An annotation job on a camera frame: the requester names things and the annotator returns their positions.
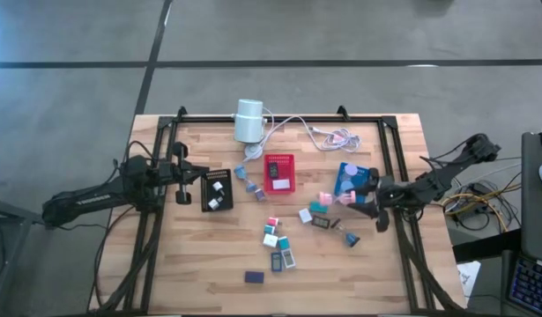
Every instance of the concrete floor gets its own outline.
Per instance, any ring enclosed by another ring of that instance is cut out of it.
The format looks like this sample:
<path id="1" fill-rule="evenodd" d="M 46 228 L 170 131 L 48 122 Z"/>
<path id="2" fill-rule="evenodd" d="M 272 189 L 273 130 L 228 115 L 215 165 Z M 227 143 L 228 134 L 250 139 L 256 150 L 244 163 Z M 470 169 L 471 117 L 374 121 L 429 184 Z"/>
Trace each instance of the concrete floor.
<path id="1" fill-rule="evenodd" d="M 0 0 L 0 62 L 146 61 L 162 4 Z M 175 1 L 159 55 L 161 61 L 526 58 L 542 58 L 539 0 Z M 0 69 L 0 198 L 39 211 L 58 191 L 104 181 L 112 158 L 123 154 L 144 73 Z M 354 113 L 419 113 L 434 155 L 484 132 L 503 157 L 518 156 L 521 134 L 542 131 L 542 66 L 156 70 L 145 113 L 186 106 L 193 114 L 229 114 L 239 98 L 264 100 L 277 113 L 330 113 L 338 105 Z M 512 163 L 475 166 L 459 179 Z M 505 185 L 518 171 L 489 180 Z M 518 192 L 508 198 L 519 207 Z M 76 223 L 106 221 L 101 212 Z M 450 229 L 455 242 L 497 233 L 496 226 L 476 236 Z M 84 312 L 102 233 L 35 226 L 5 315 Z M 475 292 L 498 294 L 497 279 L 478 283 Z"/>

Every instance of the keyboard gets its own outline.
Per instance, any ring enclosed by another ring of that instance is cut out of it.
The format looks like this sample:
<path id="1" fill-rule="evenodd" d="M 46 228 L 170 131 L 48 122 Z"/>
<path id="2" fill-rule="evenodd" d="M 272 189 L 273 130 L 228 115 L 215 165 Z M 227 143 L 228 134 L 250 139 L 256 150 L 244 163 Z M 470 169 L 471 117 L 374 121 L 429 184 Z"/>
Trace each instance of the keyboard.
<path id="1" fill-rule="evenodd" d="M 542 315 L 542 266 L 518 257 L 509 299 Z"/>

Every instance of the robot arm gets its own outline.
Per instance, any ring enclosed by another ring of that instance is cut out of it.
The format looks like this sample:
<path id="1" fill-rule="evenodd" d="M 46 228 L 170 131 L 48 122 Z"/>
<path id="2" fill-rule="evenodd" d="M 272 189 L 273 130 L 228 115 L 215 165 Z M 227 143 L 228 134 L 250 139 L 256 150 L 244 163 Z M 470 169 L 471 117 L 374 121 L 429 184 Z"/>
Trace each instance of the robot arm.
<path id="1" fill-rule="evenodd" d="M 43 221 L 46 225 L 59 226 L 80 215 L 124 204 L 133 204 L 138 211 L 155 211 L 165 197 L 157 193 L 157 188 L 176 183 L 180 188 L 176 193 L 177 203 L 189 204 L 186 186 L 207 173 L 209 168 L 186 161 L 188 148 L 180 142 L 174 144 L 173 154 L 179 157 L 178 164 L 160 160 L 152 167 L 148 158 L 138 155 L 122 163 L 120 175 L 111 181 L 54 195 L 43 204 Z"/>
<path id="2" fill-rule="evenodd" d="M 372 197 L 367 199 L 368 203 L 352 203 L 347 206 L 371 218 L 377 218 L 376 230 L 386 231 L 389 218 L 385 208 L 397 208 L 407 215 L 415 214 L 433 200 L 440 200 L 445 192 L 451 189 L 453 178 L 464 169 L 473 164 L 494 161 L 501 149 L 499 145 L 490 142 L 484 134 L 469 137 L 455 149 L 463 144 L 464 148 L 460 155 L 452 161 L 422 158 L 432 167 L 432 171 L 423 173 L 415 182 L 397 184 L 391 176 L 380 177 L 378 170 L 371 168 L 367 183 L 361 188 L 351 190 L 355 190 L 357 195 Z M 439 168 L 435 168 L 432 162 L 438 164 Z"/>

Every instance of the dark blue eraser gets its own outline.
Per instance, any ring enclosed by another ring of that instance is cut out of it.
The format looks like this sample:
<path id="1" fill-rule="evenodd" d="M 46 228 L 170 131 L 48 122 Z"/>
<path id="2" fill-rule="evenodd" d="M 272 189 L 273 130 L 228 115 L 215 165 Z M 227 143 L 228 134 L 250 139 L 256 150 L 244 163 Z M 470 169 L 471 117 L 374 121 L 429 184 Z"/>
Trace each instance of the dark blue eraser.
<path id="1" fill-rule="evenodd" d="M 262 284 L 264 281 L 264 273 L 263 272 L 251 272 L 246 271 L 245 272 L 245 283 L 259 283 Z"/>

